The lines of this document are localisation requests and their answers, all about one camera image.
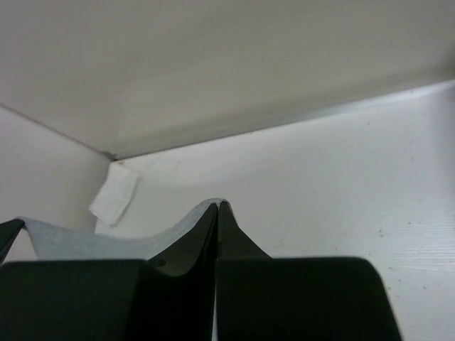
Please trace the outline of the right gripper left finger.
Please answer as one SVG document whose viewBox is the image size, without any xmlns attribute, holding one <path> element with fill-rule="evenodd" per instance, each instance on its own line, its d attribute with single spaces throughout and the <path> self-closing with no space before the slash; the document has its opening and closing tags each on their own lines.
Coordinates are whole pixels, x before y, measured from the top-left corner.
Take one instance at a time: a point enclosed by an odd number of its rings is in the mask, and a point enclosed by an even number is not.
<svg viewBox="0 0 455 341">
<path fill-rule="evenodd" d="M 149 259 L 1 266 L 2 340 L 210 340 L 218 207 Z"/>
</svg>

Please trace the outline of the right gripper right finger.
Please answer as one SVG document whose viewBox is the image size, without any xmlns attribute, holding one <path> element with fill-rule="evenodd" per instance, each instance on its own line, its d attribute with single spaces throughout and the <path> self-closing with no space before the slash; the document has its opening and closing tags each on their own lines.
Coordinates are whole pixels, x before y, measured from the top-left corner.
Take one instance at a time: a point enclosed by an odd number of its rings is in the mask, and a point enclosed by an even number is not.
<svg viewBox="0 0 455 341">
<path fill-rule="evenodd" d="M 354 256 L 273 258 L 218 215 L 219 340 L 400 340 L 376 268 Z"/>
</svg>

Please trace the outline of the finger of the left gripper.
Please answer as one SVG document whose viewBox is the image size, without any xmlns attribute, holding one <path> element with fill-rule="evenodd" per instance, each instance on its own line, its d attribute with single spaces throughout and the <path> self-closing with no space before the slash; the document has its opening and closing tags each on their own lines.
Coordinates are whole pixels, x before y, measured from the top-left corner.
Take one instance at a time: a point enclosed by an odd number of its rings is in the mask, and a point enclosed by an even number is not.
<svg viewBox="0 0 455 341">
<path fill-rule="evenodd" d="M 19 232 L 25 227 L 25 222 L 20 219 L 9 220 L 0 224 L 0 263 L 5 261 L 11 245 Z"/>
</svg>

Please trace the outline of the grey tank top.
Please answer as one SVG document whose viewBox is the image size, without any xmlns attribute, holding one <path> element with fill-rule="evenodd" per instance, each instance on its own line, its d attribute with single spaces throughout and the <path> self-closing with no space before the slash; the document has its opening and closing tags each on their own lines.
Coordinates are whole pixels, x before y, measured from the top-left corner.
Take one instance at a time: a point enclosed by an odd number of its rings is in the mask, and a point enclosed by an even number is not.
<svg viewBox="0 0 455 341">
<path fill-rule="evenodd" d="M 152 237 L 117 238 L 79 231 L 23 217 L 25 229 L 40 261 L 91 259 L 150 259 L 188 234 L 209 205 L 220 205 L 220 198 L 204 200 L 182 220 Z"/>
</svg>

